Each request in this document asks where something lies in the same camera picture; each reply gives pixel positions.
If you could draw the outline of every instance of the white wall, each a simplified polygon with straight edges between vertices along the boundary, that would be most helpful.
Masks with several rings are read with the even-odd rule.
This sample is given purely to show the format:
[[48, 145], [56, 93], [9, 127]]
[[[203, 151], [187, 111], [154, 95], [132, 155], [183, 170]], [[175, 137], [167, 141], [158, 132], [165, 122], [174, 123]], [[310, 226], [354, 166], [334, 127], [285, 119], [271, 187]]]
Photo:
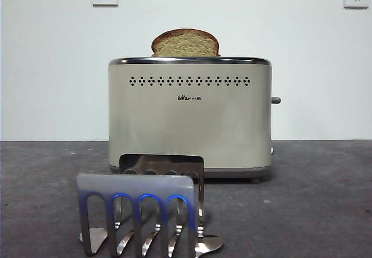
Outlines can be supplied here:
[[273, 64], [273, 139], [372, 139], [372, 9], [342, 0], [2, 0], [2, 140], [106, 140], [111, 59], [211, 32]]

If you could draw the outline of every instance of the gray countertop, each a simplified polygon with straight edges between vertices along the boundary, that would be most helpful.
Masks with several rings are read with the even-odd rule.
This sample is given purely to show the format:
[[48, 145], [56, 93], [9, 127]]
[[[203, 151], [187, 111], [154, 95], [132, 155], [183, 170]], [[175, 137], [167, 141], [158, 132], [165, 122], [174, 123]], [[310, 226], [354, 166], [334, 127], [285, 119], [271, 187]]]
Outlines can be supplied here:
[[[85, 257], [74, 178], [110, 173], [107, 145], [1, 143], [2, 257]], [[372, 141], [273, 146], [271, 176], [259, 184], [206, 180], [206, 234], [224, 239], [206, 257], [372, 257]], [[107, 246], [95, 257], [109, 257]]]

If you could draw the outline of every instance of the toast rack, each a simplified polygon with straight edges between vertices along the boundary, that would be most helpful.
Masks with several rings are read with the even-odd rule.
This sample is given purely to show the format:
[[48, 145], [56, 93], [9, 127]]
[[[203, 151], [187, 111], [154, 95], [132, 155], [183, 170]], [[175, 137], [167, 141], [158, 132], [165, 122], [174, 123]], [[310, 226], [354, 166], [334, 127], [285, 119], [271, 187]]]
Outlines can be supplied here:
[[[134, 179], [139, 177], [140, 175], [148, 175], [147, 177], [153, 177], [158, 179], [160, 176], [166, 175], [188, 175], [190, 177], [196, 176], [198, 179], [198, 215], [197, 215], [197, 233], [196, 233], [196, 241], [195, 241], [195, 256], [196, 258], [200, 257], [205, 253], [209, 253], [211, 251], [219, 249], [223, 245], [223, 241], [221, 238], [217, 236], [211, 235], [204, 235], [204, 209], [203, 209], [203, 201], [204, 201], [204, 166], [203, 163], [200, 162], [185, 162], [185, 163], [176, 163], [172, 162], [168, 156], [161, 156], [161, 155], [143, 155], [141, 156], [137, 162], [132, 166], [120, 166], [120, 173], [123, 175], [128, 174], [137, 174], [137, 176], [132, 175]], [[163, 180], [159, 180], [157, 185], [160, 185]], [[121, 218], [121, 211], [122, 211], [122, 204], [123, 202], [117, 201], [114, 204], [114, 221], [115, 218]], [[176, 215], [176, 229], [174, 230], [173, 235], [169, 239], [169, 244], [167, 247], [167, 255], [169, 258], [172, 257], [174, 249], [176, 247], [176, 243], [178, 238], [181, 235], [184, 225], [184, 211], [183, 211], [183, 200], [182, 198], [177, 198], [177, 215]], [[136, 257], [145, 257], [147, 254], [148, 249], [150, 248], [153, 240], [157, 236], [158, 233], [161, 233], [162, 228], [164, 228], [164, 223], [161, 221], [161, 213], [158, 211], [155, 220], [155, 228], [148, 236], [145, 238], [145, 242], [141, 247], [141, 255]], [[114, 230], [120, 227], [120, 220], [116, 220], [114, 223]], [[90, 231], [90, 252], [85, 253], [88, 255], [94, 255], [102, 243], [105, 241], [107, 236], [109, 235], [109, 231], [104, 228], [91, 228]], [[136, 233], [136, 229], [134, 231], [128, 232], [121, 240], [119, 245], [116, 248], [116, 254], [119, 255], [122, 253], [123, 249], [126, 247], [127, 243]], [[84, 241], [83, 232], [80, 234], [80, 241]]]

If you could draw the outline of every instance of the bread slice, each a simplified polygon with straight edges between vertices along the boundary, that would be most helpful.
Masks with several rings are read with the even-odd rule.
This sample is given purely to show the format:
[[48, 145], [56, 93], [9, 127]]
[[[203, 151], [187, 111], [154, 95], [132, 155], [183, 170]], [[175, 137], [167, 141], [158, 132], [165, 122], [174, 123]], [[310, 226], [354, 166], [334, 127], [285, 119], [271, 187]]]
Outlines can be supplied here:
[[167, 31], [152, 41], [152, 56], [207, 57], [219, 56], [217, 39], [202, 30], [180, 28]]

